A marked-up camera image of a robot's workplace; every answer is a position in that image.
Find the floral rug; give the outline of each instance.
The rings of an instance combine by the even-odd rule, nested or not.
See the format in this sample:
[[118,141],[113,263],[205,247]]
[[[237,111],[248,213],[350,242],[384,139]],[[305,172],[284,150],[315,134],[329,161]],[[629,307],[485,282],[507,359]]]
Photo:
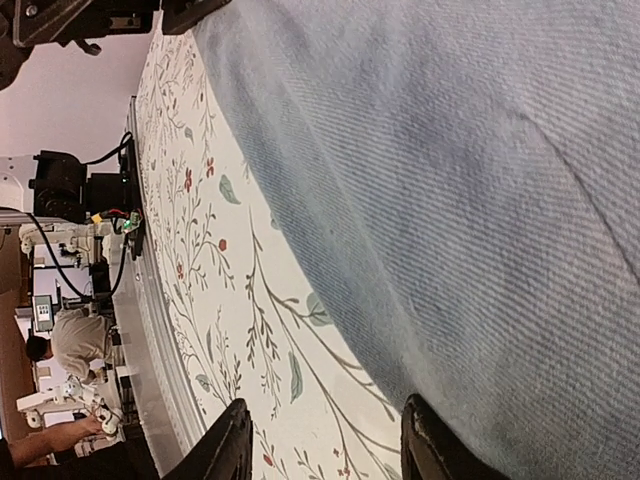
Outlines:
[[400,422],[272,218],[192,37],[156,34],[137,98],[148,230],[205,424],[236,397],[254,478],[398,480]]

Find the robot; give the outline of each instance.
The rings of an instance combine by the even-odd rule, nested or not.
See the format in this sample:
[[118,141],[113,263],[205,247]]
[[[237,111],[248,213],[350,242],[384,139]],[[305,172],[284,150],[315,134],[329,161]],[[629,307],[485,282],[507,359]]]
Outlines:
[[[63,254],[75,256],[76,267],[88,267],[99,263],[102,259],[97,237],[106,238],[113,233],[109,222],[92,225],[78,225],[75,223],[52,223],[43,225],[47,239],[52,245],[64,245]],[[45,243],[35,225],[26,224],[18,232],[21,249],[25,255],[31,255],[36,245]]]
[[16,403],[31,428],[42,427],[47,413],[86,410],[102,421],[106,435],[114,436],[122,419],[122,411],[110,409],[95,387],[82,385],[74,376],[69,376],[66,382],[54,388],[19,398]]

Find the hand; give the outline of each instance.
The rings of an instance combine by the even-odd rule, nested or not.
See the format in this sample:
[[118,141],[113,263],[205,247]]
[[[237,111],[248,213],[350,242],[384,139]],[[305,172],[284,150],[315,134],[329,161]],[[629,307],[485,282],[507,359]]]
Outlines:
[[97,379],[98,376],[96,375],[96,372],[94,372],[93,370],[89,370],[89,373],[87,373],[87,378],[82,383],[84,383],[85,385],[91,385],[95,383]]
[[98,435],[102,433],[102,420],[98,419],[93,413],[87,418],[78,421],[83,423],[87,435]]

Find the wire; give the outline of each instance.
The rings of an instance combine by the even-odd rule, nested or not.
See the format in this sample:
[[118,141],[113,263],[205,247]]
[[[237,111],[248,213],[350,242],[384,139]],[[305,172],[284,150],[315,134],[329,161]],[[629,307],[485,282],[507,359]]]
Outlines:
[[[20,210],[11,208],[11,207],[0,207],[0,210],[21,213],[29,217],[31,222],[33,222],[33,224],[36,226],[36,229],[38,229],[38,232],[42,236],[42,239],[44,240],[44,244],[47,247],[47,251],[49,252],[49,256],[51,257],[51,260],[53,260],[53,264],[55,265],[56,270],[58,270],[58,273],[60,274],[60,277],[62,278],[62,280],[64,280],[64,282],[71,289],[71,291],[74,294],[76,294],[82,302],[88,302],[93,300],[94,297],[85,295],[73,283],[71,283],[71,280],[69,280],[69,277],[67,277],[67,274],[64,272],[64,268],[62,268],[62,265],[60,265],[60,262],[58,261],[58,257],[53,251],[53,247],[51,246],[51,242],[49,242],[49,239],[47,238],[47,234],[45,233],[44,229],[42,228],[42,225],[40,225],[40,222],[35,217],[35,215],[29,212],[21,212]],[[125,263],[126,254],[127,254],[128,239],[129,239],[129,236],[125,235],[124,244],[122,246],[122,255],[120,256],[120,268],[118,269],[118,276],[116,277],[116,282],[113,288],[111,289],[111,291],[109,291],[104,297],[102,297],[101,300],[106,300],[108,298],[111,298],[116,293],[116,290],[120,285],[120,280],[122,280],[122,273],[124,272],[124,263]]]
[[129,214],[128,213],[124,213],[122,210],[118,210],[117,208],[112,208],[111,210],[109,210],[109,213],[117,213],[118,215],[120,215],[122,217],[129,218]]
[[120,235],[122,233],[122,227],[118,227],[118,218],[116,217],[112,218],[111,225],[113,226],[113,232],[116,235]]
[[114,155],[118,155],[118,158],[121,158],[121,154],[122,154],[122,150],[124,150],[126,147],[129,146],[129,144],[133,141],[133,134],[131,132],[127,132],[123,135],[122,139],[120,140],[120,145],[118,145],[116,148],[114,148],[113,150],[109,151],[109,153],[103,155],[102,157],[98,158],[97,160],[93,160],[91,162],[87,162],[84,165],[98,165],[100,163],[104,163],[107,160],[109,160],[111,157],[113,157]]

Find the black machine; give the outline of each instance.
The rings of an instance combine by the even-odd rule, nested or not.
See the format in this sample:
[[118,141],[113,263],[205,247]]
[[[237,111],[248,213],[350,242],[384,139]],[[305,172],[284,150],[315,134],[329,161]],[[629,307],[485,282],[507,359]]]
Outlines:
[[[119,173],[94,173],[87,177],[89,165],[102,163],[114,155],[118,156]],[[123,228],[133,260],[140,255],[145,222],[135,143],[130,133],[118,147],[94,162],[81,163],[71,154],[51,151],[42,151],[33,158],[38,162],[36,177],[29,181],[33,215],[77,224],[125,220]]]
[[159,10],[163,33],[181,35],[230,1],[0,0],[0,90],[13,83],[37,45],[75,42],[98,55],[100,47],[87,39],[148,33]]

